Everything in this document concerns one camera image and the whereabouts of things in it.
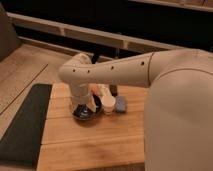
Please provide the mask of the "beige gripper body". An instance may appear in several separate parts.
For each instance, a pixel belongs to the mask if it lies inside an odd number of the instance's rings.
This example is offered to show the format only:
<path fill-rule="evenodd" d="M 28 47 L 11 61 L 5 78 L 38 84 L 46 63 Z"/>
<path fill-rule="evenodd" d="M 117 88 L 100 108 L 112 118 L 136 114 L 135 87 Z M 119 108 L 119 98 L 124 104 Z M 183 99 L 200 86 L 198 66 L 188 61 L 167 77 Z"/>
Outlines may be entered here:
<path fill-rule="evenodd" d="M 73 109 L 76 109 L 79 105 L 85 105 L 90 110 L 96 109 L 96 104 L 88 84 L 70 84 L 69 89 Z"/>

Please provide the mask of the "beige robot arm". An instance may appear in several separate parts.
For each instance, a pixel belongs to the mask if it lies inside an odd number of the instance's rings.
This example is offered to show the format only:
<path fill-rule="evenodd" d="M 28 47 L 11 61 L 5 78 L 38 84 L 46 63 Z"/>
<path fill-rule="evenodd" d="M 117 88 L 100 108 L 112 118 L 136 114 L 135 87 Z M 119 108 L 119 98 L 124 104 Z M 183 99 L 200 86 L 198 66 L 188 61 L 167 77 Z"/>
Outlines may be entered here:
<path fill-rule="evenodd" d="M 72 101 L 90 100 L 88 85 L 147 87 L 146 171 L 213 171 L 213 54 L 178 49 L 93 64 L 80 53 L 59 69 Z"/>

